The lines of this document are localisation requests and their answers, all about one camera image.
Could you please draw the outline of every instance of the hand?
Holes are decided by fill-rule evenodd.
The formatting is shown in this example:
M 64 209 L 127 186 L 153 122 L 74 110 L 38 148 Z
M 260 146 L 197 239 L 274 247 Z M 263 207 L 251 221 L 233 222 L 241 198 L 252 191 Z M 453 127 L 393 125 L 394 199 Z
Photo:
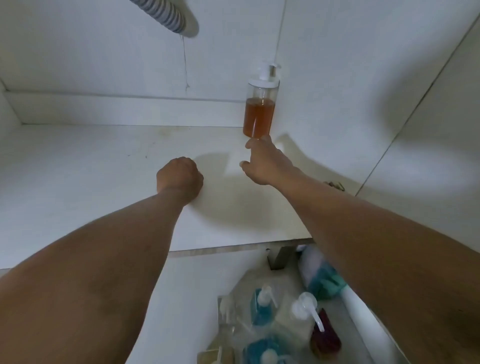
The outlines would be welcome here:
M 185 197 L 185 205 L 194 200 L 204 185 L 204 177 L 193 160 L 186 157 L 172 159 L 156 174 L 156 191 L 178 190 Z
M 240 167 L 257 184 L 277 187 L 285 175 L 299 171 L 290 159 L 275 147 L 268 135 L 260 139 L 250 139 L 245 148 L 252 150 L 250 162 L 244 160 L 240 162 Z

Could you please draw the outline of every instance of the skin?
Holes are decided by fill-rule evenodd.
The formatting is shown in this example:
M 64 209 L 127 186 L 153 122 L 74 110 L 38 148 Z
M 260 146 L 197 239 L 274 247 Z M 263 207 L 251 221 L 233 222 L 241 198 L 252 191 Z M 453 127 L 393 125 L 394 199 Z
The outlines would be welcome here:
M 292 204 L 328 260 L 415 363 L 480 363 L 480 255 L 320 183 L 269 137 L 241 167 Z M 158 194 L 59 239 L 0 279 L 2 363 L 124 363 L 183 207 L 203 185 L 188 158 Z

